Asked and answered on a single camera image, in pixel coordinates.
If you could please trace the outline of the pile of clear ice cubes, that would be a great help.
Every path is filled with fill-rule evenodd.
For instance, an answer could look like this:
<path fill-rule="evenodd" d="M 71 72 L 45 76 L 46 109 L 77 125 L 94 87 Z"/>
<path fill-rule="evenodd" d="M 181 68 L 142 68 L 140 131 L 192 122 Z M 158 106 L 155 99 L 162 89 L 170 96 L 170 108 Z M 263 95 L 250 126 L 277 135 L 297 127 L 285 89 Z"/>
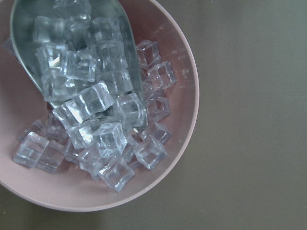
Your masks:
<path fill-rule="evenodd" d="M 135 45 L 144 102 L 133 91 L 123 31 L 115 17 L 92 17 L 90 0 L 51 0 L 53 17 L 34 19 L 33 41 L 42 95 L 51 105 L 17 138 L 13 162 L 54 174 L 63 161 L 121 191 L 135 169 L 154 169 L 171 133 L 164 89 L 176 78 L 158 44 Z"/>

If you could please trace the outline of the pink bowl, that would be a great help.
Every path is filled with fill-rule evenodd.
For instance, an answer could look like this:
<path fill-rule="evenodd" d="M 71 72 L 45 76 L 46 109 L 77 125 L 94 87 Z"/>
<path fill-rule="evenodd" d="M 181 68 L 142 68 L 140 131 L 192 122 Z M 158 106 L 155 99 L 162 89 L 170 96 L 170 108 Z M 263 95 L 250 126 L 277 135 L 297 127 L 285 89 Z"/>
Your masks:
<path fill-rule="evenodd" d="M 154 0 L 121 2 L 136 42 L 154 40 L 177 77 L 166 92 L 171 114 L 163 123 L 172 133 L 168 156 L 153 170 L 138 168 L 120 192 L 93 181 L 85 171 L 65 162 L 56 174 L 13 162 L 18 135 L 47 114 L 47 104 L 16 57 L 0 50 L 0 185 L 34 204 L 61 211 L 90 212 L 116 207 L 148 192 L 176 165 L 192 136 L 199 108 L 199 80 L 189 44 L 172 16 Z"/>

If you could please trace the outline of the metal ice scoop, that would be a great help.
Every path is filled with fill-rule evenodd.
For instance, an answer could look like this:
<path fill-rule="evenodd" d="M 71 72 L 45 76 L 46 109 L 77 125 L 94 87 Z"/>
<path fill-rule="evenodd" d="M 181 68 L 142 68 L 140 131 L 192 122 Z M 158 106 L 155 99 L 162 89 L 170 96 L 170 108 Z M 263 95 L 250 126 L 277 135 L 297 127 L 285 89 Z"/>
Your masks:
<path fill-rule="evenodd" d="M 144 93 L 139 73 L 139 61 L 135 48 L 134 37 L 130 21 L 122 4 L 118 0 L 91 0 L 92 17 L 115 17 L 120 20 L 123 31 L 124 53 L 128 70 L 136 71 L 132 77 L 133 91 L 144 102 Z M 33 41 L 34 19 L 37 16 L 53 17 L 52 2 L 49 0 L 16 0 L 13 4 L 10 17 L 10 30 L 13 49 L 26 73 L 42 92 L 42 83 L 39 65 L 36 61 L 35 51 L 37 45 Z"/>

